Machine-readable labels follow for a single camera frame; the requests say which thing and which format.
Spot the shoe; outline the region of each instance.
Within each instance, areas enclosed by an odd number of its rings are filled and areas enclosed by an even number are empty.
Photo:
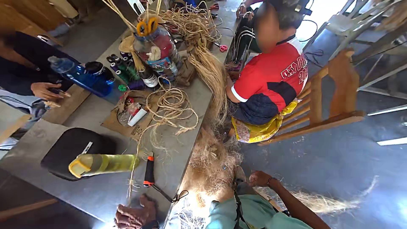
[[[236,166],[236,168],[234,169],[234,179],[240,180],[240,182],[247,181],[245,172],[243,171],[243,169],[240,165]]]

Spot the hand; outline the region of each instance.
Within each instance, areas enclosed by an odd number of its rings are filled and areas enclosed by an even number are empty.
[[[45,100],[56,100],[63,98],[63,96],[52,93],[48,88],[60,88],[61,84],[52,84],[52,83],[33,83],[31,84],[31,91],[34,95]]]
[[[140,229],[147,223],[156,220],[155,204],[149,201],[145,194],[140,197],[140,204],[143,208],[130,208],[123,205],[117,207],[114,222],[119,229]]]
[[[268,175],[263,171],[254,171],[249,177],[249,185],[252,187],[270,187],[273,189],[276,184],[280,182],[275,179],[274,177]]]
[[[254,13],[252,11],[246,12],[243,17],[247,18],[248,21],[251,21],[254,17]]]
[[[242,15],[244,15],[246,13],[246,5],[244,2],[242,2],[242,4],[240,4],[239,8],[237,8],[236,10],[236,17],[240,18]]]

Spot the gray floor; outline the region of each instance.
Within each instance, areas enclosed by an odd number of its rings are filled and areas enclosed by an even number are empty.
[[[59,37],[64,42],[60,49],[83,63],[96,60],[127,28],[107,7],[86,21]],[[49,198],[53,196],[0,169],[0,211]],[[62,201],[0,222],[2,229],[99,229],[104,226],[100,220]]]
[[[96,17],[73,28],[65,38],[63,51],[81,62],[96,59],[124,30],[120,18],[108,9]],[[309,51],[323,49],[319,57],[324,65],[337,47],[337,38],[330,32],[323,32]],[[359,69],[365,72],[366,61]],[[309,65],[310,75],[319,68]],[[399,74],[405,81],[406,72]],[[331,79],[323,80],[323,103],[329,107],[334,84]],[[372,112],[405,104],[395,99],[367,92],[358,93],[358,109]],[[366,117],[364,121],[326,131],[291,138],[267,146],[242,144],[245,155],[243,168],[246,174],[251,170],[263,170],[279,174],[283,182],[292,188],[303,188],[312,193],[342,199],[354,200],[369,187],[374,176],[379,176],[377,186],[362,198],[360,208],[323,219],[332,228],[405,228],[407,226],[406,170],[407,145],[379,146],[376,141],[406,137],[407,127],[401,125],[407,111]],[[49,195],[30,184],[0,170],[0,211],[37,200]],[[101,228],[103,224],[83,212],[64,203],[44,208],[38,213],[0,224],[1,228]]]
[[[307,50],[324,50],[318,60],[324,65],[337,48],[337,37],[324,31]],[[309,64],[309,75],[319,67]],[[398,75],[405,81],[407,71]],[[329,102],[335,85],[325,77],[322,82],[323,115],[329,114]],[[368,92],[358,92],[357,109],[367,113],[406,104],[407,101]],[[377,116],[330,130],[306,134],[259,147],[241,144],[246,174],[262,170],[283,177],[292,189],[341,199],[354,200],[378,177],[375,188],[361,197],[360,208],[323,219],[332,228],[405,228],[407,226],[407,145],[379,146],[376,141],[407,137],[402,118],[407,111]]]

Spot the red t-shirt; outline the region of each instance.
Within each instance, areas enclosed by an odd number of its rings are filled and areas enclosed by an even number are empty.
[[[255,56],[232,87],[239,107],[252,124],[267,123],[302,91],[308,79],[307,60],[295,37],[271,53]]]

